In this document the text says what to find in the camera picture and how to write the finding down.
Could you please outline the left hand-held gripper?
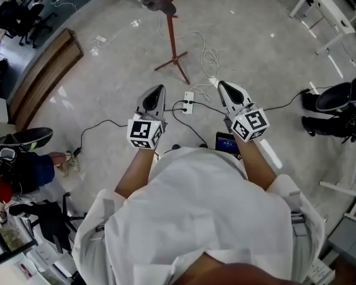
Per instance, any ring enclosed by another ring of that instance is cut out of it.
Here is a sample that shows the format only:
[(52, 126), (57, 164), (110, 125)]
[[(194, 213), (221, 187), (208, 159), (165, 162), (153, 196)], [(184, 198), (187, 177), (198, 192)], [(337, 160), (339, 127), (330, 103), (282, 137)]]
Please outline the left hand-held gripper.
[(155, 150), (167, 125), (162, 117), (165, 102), (166, 88), (162, 84), (149, 88), (138, 97), (136, 112), (127, 125), (127, 140), (133, 148)]

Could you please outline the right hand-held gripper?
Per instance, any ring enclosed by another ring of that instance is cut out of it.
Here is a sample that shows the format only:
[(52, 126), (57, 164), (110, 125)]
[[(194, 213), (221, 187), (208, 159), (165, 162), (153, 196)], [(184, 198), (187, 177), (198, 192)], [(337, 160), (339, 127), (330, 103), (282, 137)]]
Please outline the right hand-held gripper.
[(263, 135), (269, 127), (268, 118), (262, 108), (252, 103), (244, 88), (228, 81), (220, 81), (218, 92), (223, 106), (229, 113), (225, 116), (224, 122), (230, 133), (244, 142)]

